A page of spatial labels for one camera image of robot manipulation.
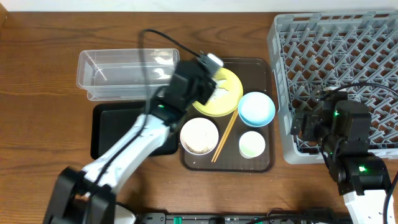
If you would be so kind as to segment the small pale green cup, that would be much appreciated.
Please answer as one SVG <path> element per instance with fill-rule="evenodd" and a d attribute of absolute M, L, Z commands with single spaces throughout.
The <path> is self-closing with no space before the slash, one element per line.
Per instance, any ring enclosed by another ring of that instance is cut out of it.
<path fill-rule="evenodd" d="M 258 132 L 248 131 L 239 138 L 239 152 L 246 159 L 260 156 L 265 148 L 265 139 Z"/>

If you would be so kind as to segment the light blue bowl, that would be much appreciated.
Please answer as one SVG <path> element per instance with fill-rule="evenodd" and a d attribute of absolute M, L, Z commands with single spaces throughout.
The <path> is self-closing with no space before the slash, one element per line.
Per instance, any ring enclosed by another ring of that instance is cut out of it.
<path fill-rule="evenodd" d="M 239 101 L 238 114 L 244 124 L 260 128 L 270 124 L 276 114 L 273 100 L 258 91 L 245 94 Z"/>

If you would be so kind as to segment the white bowl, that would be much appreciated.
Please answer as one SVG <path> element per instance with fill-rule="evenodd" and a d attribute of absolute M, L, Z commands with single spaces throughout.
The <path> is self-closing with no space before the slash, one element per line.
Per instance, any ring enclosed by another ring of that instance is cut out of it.
<path fill-rule="evenodd" d="M 203 156 L 213 151 L 219 141 L 216 125 L 206 118 L 187 121 L 180 131 L 180 143 L 190 154 Z"/>

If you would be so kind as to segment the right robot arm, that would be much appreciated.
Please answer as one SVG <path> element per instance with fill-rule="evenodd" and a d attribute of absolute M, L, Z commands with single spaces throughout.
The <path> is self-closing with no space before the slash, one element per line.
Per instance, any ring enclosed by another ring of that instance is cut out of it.
<path fill-rule="evenodd" d="M 369 151 L 371 114 L 358 101 L 326 101 L 320 112 L 296 111 L 290 133 L 319 145 L 353 223 L 395 223 L 385 162 Z"/>

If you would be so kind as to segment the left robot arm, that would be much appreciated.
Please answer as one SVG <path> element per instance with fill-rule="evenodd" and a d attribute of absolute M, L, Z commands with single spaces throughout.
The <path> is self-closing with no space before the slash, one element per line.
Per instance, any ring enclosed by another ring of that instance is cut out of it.
<path fill-rule="evenodd" d="M 194 102 L 205 104 L 216 89 L 215 73 L 223 61 L 201 55 L 180 61 L 162 96 L 152 95 L 147 111 L 106 153 L 81 171 L 65 168 L 55 183 L 44 223 L 135 222 L 133 213 L 116 203 L 132 173 L 181 125 Z"/>

